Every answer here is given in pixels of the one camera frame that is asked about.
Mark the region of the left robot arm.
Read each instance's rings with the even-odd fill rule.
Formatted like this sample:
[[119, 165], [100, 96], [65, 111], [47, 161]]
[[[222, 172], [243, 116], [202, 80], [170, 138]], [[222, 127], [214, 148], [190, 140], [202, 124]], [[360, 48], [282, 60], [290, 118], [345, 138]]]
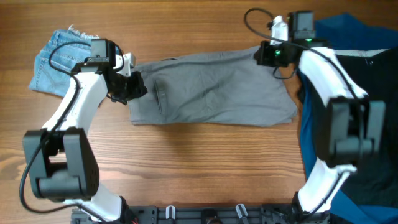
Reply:
[[20, 202], [32, 213], [41, 212], [25, 200], [25, 182], [30, 180], [37, 198], [63, 204], [48, 213], [77, 207], [99, 223], [137, 223], [126, 200], [101, 185], [87, 132], [106, 97], [125, 103], [147, 93], [141, 73], [122, 72], [108, 62], [85, 62], [67, 75], [70, 87], [57, 111], [40, 130], [27, 131], [23, 137], [27, 164]]

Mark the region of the grey cotton shorts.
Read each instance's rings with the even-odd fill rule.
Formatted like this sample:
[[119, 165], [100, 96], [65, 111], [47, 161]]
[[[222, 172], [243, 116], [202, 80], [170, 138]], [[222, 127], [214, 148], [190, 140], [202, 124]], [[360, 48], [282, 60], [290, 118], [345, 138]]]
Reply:
[[185, 55], [134, 67], [147, 94], [131, 100], [134, 125], [289, 123], [297, 106], [272, 67], [258, 65], [258, 47]]

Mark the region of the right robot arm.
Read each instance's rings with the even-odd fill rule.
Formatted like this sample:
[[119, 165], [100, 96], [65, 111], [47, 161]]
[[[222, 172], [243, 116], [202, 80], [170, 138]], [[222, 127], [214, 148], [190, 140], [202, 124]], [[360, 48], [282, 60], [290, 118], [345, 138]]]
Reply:
[[370, 100], [349, 77], [327, 40], [315, 37], [312, 11], [271, 16], [271, 34], [257, 56], [259, 65], [295, 65], [304, 82], [305, 101], [312, 100], [315, 163], [305, 185], [295, 193], [289, 218], [296, 223], [324, 222], [344, 182], [364, 159], [379, 152], [386, 105]]

